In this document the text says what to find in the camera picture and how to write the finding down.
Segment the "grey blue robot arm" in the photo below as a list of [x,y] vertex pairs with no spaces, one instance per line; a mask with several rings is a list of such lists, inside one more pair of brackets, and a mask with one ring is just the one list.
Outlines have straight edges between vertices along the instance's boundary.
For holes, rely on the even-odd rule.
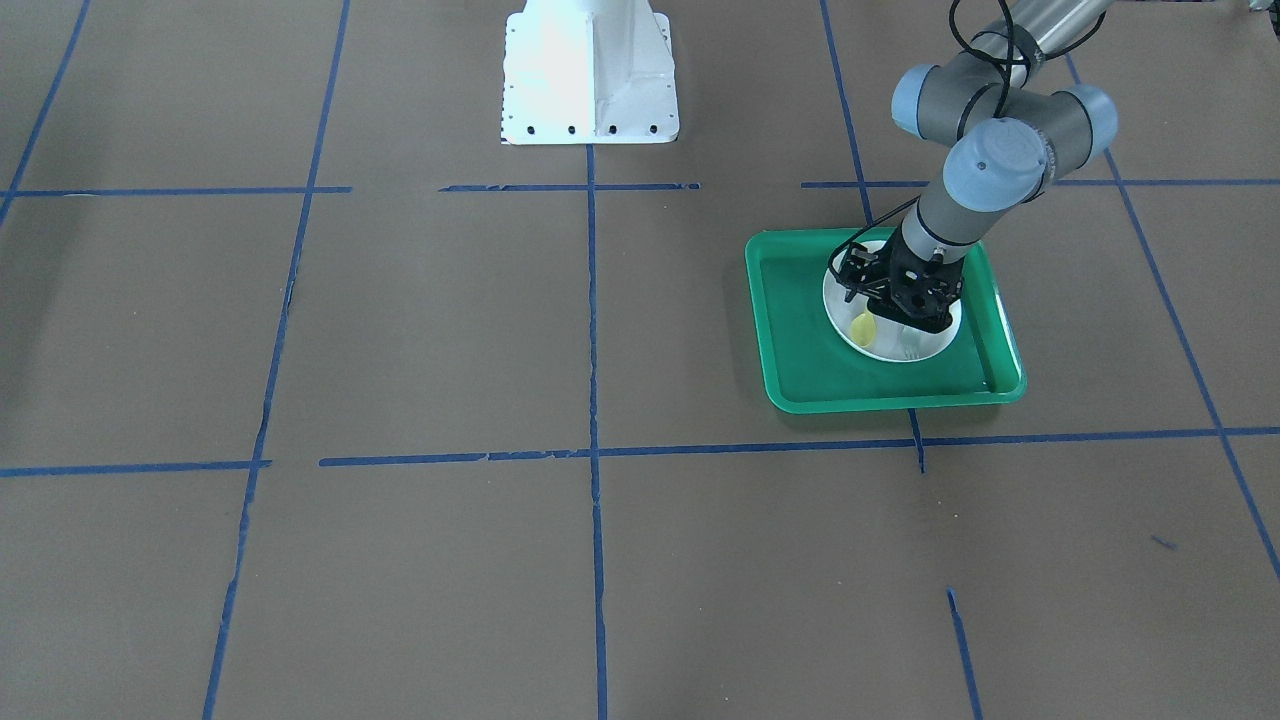
[[895,124],[943,145],[947,156],[858,277],[872,313],[932,334],[948,329],[966,255],[1005,214],[1110,147],[1119,114],[1103,90],[1027,88],[1043,65],[1085,42],[1107,10],[1106,1],[1002,1],[954,59],[899,81]]

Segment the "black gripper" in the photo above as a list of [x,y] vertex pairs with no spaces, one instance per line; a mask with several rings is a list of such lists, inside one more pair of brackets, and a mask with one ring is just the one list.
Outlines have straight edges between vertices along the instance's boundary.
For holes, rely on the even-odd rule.
[[940,254],[922,259],[901,238],[891,238],[876,252],[883,283],[876,315],[928,334],[954,324],[951,306],[963,295],[964,260],[946,263]]

